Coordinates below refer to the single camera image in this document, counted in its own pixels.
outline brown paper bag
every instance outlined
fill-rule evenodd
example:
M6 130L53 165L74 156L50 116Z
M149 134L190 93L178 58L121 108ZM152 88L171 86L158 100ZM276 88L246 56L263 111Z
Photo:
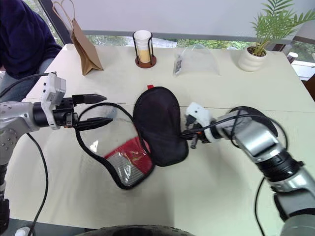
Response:
M63 1L61 3L54 1L53 2L53 11L56 13L56 15L62 20L64 23L62 17L57 12L55 8L55 4L59 5L61 9L64 11L71 27L71 40L77 50L77 52L80 55L81 59L81 68L82 68L82 74L86 75L88 74L92 69L96 70L103 70L103 67L99 61L96 48L95 46L85 37L83 34L80 26L78 25L77 21L75 20L75 11L74 11L74 3L72 0L69 0L72 3L73 6L73 19L71 20L69 15L66 13L65 9L63 8Z

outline clear plastic bag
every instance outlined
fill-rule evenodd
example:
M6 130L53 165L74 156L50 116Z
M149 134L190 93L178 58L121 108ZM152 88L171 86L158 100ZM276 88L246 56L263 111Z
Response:
M209 72L220 75L216 59L211 51L201 44L190 45L176 55L173 75L191 72Z
M120 188L134 187L151 173L154 165L132 116L117 104L99 103L85 110L79 119L95 117L113 120L96 129L76 131L80 146L107 168Z

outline jeans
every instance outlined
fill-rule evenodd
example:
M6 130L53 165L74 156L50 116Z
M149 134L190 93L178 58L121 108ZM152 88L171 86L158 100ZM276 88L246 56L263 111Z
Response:
M41 65L39 66L37 73L44 73L52 61L53 61L53 58L49 58L43 61ZM34 87L38 79L39 78L35 77L35 78L25 80L17 84L7 94L5 94L2 98L0 98L0 103L8 102L8 101L21 102L26 97L26 95L30 92L30 90ZM14 79L13 77L9 76L8 73L5 73L3 76L2 83L0 84L0 92L16 81L19 81L19 80Z

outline person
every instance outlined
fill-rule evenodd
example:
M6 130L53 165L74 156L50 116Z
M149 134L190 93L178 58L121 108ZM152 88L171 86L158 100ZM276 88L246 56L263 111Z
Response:
M0 92L19 79L43 73L61 50L47 24L22 0L0 0ZM19 83L0 102L22 101L39 78Z

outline paper cup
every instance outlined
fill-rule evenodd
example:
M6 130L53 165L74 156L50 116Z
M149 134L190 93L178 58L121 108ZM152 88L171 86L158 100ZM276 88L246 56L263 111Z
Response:
M147 30L139 30L134 33L139 59L142 63L150 62L150 50L148 47L150 37L151 32Z

